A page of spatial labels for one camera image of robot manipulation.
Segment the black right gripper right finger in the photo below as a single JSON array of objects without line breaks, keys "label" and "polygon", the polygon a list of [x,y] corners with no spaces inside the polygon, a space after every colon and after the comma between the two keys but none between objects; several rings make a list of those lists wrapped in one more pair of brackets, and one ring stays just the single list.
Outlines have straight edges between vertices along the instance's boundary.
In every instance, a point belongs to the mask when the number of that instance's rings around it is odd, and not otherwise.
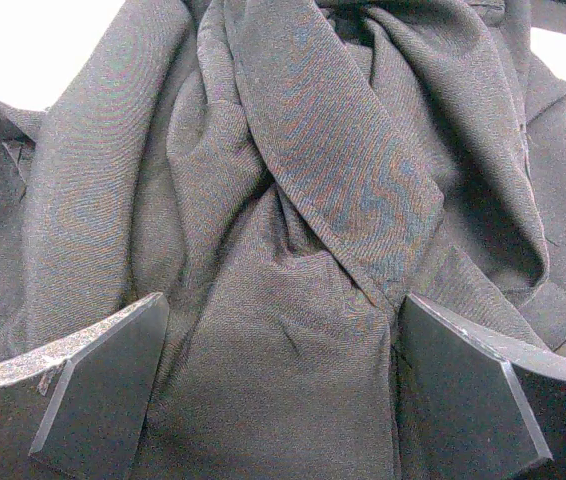
[{"label": "black right gripper right finger", "polygon": [[566,357],[410,294],[399,315],[405,479],[566,479]]}]

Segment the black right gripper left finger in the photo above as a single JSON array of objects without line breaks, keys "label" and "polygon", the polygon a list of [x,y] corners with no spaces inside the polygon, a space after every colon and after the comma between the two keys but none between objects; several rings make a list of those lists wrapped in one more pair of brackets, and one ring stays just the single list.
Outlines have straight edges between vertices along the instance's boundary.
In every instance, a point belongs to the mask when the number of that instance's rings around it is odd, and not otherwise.
[{"label": "black right gripper left finger", "polygon": [[0,362],[0,479],[127,479],[164,345],[150,294]]}]

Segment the black shirt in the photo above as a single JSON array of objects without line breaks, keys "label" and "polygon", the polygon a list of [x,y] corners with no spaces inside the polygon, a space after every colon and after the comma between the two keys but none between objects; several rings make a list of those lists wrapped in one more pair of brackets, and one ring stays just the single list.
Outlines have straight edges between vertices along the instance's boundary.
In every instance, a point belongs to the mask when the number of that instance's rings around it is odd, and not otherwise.
[{"label": "black shirt", "polygon": [[533,1],[128,1],[0,102],[0,362],[169,306],[135,479],[423,479],[416,293],[566,357],[566,81]]}]

